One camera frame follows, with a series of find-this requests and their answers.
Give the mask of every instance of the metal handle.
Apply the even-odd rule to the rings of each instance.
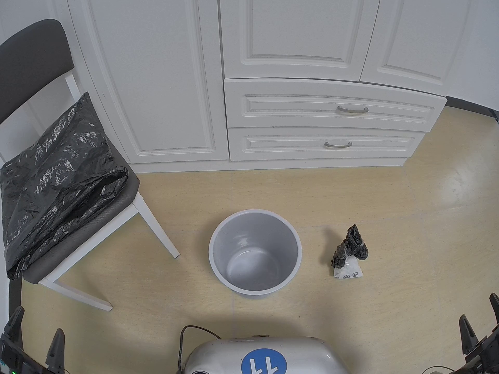
[[[338,105],[338,110],[341,112],[349,112],[350,114],[365,114],[366,112],[369,112],[369,108],[365,107],[364,109],[350,109],[350,108],[343,108],[341,105]]]
[[[345,144],[344,146],[336,146],[334,144],[329,144],[327,141],[324,143],[324,146],[325,147],[328,147],[328,148],[346,148],[346,147],[349,147],[349,146],[352,146],[352,142],[350,141],[348,144]]]

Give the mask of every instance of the white plastic bag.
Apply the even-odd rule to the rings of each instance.
[[[362,270],[360,270],[359,262],[355,256],[347,256],[345,266],[341,269],[335,268],[333,275],[335,278],[340,280],[363,276]]]

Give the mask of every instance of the drawer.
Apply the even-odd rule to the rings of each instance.
[[[226,79],[224,89],[229,128],[331,126],[429,132],[447,102],[396,87],[329,80]]]
[[[228,143],[232,161],[407,158],[424,134],[359,128],[230,128]]]

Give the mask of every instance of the black plastic bag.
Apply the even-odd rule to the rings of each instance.
[[[364,260],[368,254],[367,246],[360,236],[357,225],[354,224],[347,230],[346,239],[336,248],[331,266],[335,269],[341,269],[345,266],[347,256],[355,256],[359,260]]]
[[[98,215],[123,189],[90,96],[0,169],[3,244],[10,279]]]

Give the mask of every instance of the light wood laminate floor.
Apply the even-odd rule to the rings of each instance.
[[[25,349],[39,361],[61,327],[72,374],[174,373],[186,324],[224,338],[313,336],[352,373],[414,373],[464,363],[458,318],[478,338],[495,325],[499,293],[499,126],[445,108],[403,167],[156,173],[140,192],[181,256],[174,260],[134,217],[63,281],[111,302],[104,312],[23,284]],[[212,273],[208,243],[228,215],[285,217],[303,261],[262,300],[232,293]],[[339,281],[330,260],[356,223],[369,248],[364,277]],[[208,334],[189,330],[184,356]]]

